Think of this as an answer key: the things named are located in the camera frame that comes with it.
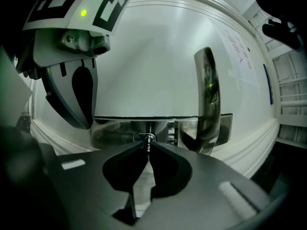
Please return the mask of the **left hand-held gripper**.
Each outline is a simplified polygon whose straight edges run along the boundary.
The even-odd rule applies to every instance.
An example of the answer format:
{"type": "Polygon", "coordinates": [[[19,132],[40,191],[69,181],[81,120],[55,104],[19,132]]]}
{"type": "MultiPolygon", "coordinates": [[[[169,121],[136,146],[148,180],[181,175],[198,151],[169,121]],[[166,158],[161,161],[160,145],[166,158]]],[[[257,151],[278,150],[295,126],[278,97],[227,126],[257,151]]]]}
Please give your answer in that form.
{"type": "Polygon", "coordinates": [[[129,0],[37,0],[23,26],[16,70],[42,81],[46,100],[72,127],[89,129],[98,86],[95,57],[111,48],[129,0]]]}

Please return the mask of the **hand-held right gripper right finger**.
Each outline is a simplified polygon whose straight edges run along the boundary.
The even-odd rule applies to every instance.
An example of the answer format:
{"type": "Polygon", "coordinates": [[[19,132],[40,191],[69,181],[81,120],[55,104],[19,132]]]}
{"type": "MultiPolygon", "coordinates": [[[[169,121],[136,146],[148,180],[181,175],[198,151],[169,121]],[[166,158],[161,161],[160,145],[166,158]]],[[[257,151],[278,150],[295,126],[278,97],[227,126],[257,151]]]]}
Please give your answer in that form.
{"type": "Polygon", "coordinates": [[[189,181],[175,195],[154,197],[137,220],[139,230],[256,230],[272,215],[272,200],[257,184],[224,162],[187,149],[153,143],[187,162],[189,181]]]}

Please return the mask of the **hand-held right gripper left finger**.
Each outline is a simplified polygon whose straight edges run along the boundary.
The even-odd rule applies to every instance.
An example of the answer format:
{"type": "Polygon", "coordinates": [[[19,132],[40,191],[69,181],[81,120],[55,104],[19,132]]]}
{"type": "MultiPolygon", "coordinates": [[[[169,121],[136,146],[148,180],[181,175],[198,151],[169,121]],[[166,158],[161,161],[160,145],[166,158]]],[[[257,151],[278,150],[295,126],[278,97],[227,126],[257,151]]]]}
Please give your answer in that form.
{"type": "Polygon", "coordinates": [[[145,142],[44,159],[72,230],[149,230],[148,213],[135,213],[133,186],[147,163],[145,142]]]}

